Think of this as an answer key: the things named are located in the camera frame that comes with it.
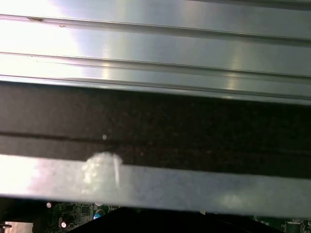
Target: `dark gray surface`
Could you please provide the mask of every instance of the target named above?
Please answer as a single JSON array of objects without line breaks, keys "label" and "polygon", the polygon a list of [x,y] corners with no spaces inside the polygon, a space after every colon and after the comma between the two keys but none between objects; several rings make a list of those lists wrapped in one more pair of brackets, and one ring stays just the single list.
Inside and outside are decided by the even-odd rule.
[{"label": "dark gray surface", "polygon": [[310,107],[13,83],[0,97],[3,154],[311,177]]}]

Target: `green circuit board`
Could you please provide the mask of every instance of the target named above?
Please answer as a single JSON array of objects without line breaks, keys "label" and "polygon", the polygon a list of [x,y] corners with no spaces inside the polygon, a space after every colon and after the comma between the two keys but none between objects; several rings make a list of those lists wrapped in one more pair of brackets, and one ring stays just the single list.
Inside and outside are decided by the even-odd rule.
[{"label": "green circuit board", "polygon": [[[46,224],[42,232],[65,233],[93,220],[98,209],[102,209],[107,214],[117,208],[119,206],[103,205],[98,207],[94,203],[87,202],[61,202],[48,210]],[[73,216],[73,221],[66,228],[62,228],[62,216],[68,214]]]},{"label": "green circuit board", "polygon": [[274,218],[254,216],[254,220],[285,233],[311,232],[311,218]]},{"label": "green circuit board", "polygon": [[[91,221],[98,209],[105,214],[119,208],[119,206],[102,205],[87,202],[61,202],[48,210],[43,233],[66,233]],[[61,216],[71,214],[72,223],[66,228],[61,227]],[[273,227],[285,233],[311,233],[311,218],[274,218],[252,216],[251,219]]]}]

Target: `metal surface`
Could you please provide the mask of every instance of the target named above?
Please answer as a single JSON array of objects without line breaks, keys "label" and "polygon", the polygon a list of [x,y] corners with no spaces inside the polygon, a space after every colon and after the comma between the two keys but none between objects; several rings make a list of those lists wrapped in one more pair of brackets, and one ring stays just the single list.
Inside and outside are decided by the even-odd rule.
[{"label": "metal surface", "polygon": [[6,164],[0,170],[0,194],[11,197],[264,216],[311,215],[310,180],[124,165],[115,169],[110,154],[87,162],[1,155],[0,163]]},{"label": "metal surface", "polygon": [[[19,69],[15,67],[16,62],[21,64]],[[122,67],[111,68],[109,65],[99,67],[100,63],[92,61],[80,66],[62,62],[64,61],[57,59],[0,55],[0,63],[3,64],[1,68],[3,76],[0,79],[12,82],[54,83],[55,85],[66,84],[116,90],[126,90],[131,85],[131,89],[136,91],[171,92],[183,95],[215,96],[224,99],[240,99],[241,94],[253,94],[244,97],[244,99],[254,100],[261,96],[262,101],[275,102],[297,102],[296,100],[282,99],[282,97],[286,98],[290,95],[300,99],[301,103],[303,103],[303,99],[311,99],[311,81],[306,79],[293,83],[289,78],[261,80],[258,77],[230,77],[223,76],[223,74],[217,75],[217,73],[199,75]]]},{"label": "metal surface", "polygon": [[308,104],[308,4],[0,2],[0,80]]},{"label": "metal surface", "polygon": [[0,21],[0,51],[209,67],[291,75],[311,74],[311,48],[163,34],[64,28]]},{"label": "metal surface", "polygon": [[5,222],[11,228],[5,229],[4,233],[32,233],[33,224],[30,222]]},{"label": "metal surface", "polygon": [[0,14],[27,17],[311,39],[310,12],[241,4],[192,0],[12,0],[2,1],[0,9]]}]

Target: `electronic component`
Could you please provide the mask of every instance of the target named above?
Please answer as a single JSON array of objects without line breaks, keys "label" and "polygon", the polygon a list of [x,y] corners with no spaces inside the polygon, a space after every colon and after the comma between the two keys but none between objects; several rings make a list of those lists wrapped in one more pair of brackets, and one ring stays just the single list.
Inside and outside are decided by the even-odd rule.
[{"label": "electronic component", "polygon": [[73,215],[63,215],[60,217],[61,228],[67,228],[74,220]]},{"label": "electronic component", "polygon": [[95,215],[94,215],[93,219],[97,219],[97,218],[99,218],[99,217],[101,217],[101,216],[104,216],[104,215],[105,215],[105,211],[102,210],[102,209],[99,209],[99,210],[97,210],[97,211],[95,212]]}]

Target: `metal edge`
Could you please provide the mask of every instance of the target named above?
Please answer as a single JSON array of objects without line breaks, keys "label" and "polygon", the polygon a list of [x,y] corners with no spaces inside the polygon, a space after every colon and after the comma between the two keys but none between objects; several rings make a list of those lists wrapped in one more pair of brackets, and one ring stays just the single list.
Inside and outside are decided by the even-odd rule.
[{"label": "metal edge", "polygon": [[234,94],[224,92],[198,91],[198,90],[186,90],[186,89],[139,86],[139,85],[79,82],[68,80],[39,79],[39,78],[11,77],[11,76],[0,76],[0,81],[13,82],[13,83],[33,83],[45,85],[98,88],[98,89],[118,90],[118,91],[151,92],[151,93],[161,93],[170,95],[221,98],[227,100],[249,100],[249,101],[262,101],[272,103],[284,103],[284,104],[311,105],[311,100],[304,100],[304,99],[267,97],[267,96],[256,96],[247,94]]},{"label": "metal edge", "polygon": [[262,216],[311,215],[311,181],[0,155],[0,195]]}]

